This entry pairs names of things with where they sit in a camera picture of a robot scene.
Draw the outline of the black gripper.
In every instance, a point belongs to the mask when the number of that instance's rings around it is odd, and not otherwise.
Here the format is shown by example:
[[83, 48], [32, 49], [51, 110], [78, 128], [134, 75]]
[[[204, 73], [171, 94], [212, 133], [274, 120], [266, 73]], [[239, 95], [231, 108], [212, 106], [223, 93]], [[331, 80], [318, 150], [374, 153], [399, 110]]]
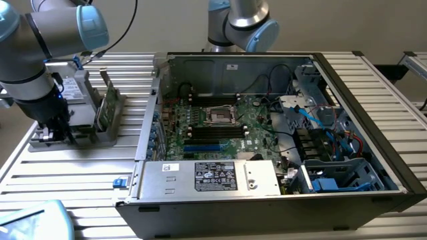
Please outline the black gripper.
[[76, 139], [70, 127], [71, 113], [63, 96], [47, 96], [35, 101], [16, 100], [24, 114], [38, 122], [42, 132], [40, 143], [68, 141], [75, 145]]

